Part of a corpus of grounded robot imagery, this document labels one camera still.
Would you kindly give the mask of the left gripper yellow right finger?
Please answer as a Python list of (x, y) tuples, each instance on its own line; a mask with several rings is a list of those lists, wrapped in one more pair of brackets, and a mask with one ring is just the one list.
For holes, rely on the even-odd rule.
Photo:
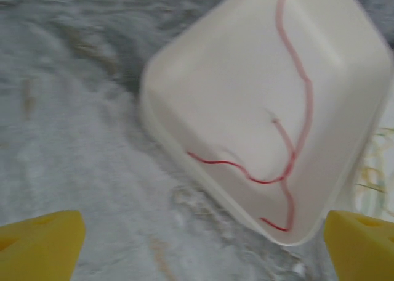
[(393, 223), (331, 210), (324, 241), (339, 280), (393, 280)]

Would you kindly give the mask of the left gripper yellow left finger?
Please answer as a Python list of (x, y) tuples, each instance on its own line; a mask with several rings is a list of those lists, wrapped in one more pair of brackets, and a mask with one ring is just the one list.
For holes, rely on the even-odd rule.
[(1, 226), (1, 280), (70, 280), (85, 234), (78, 210)]

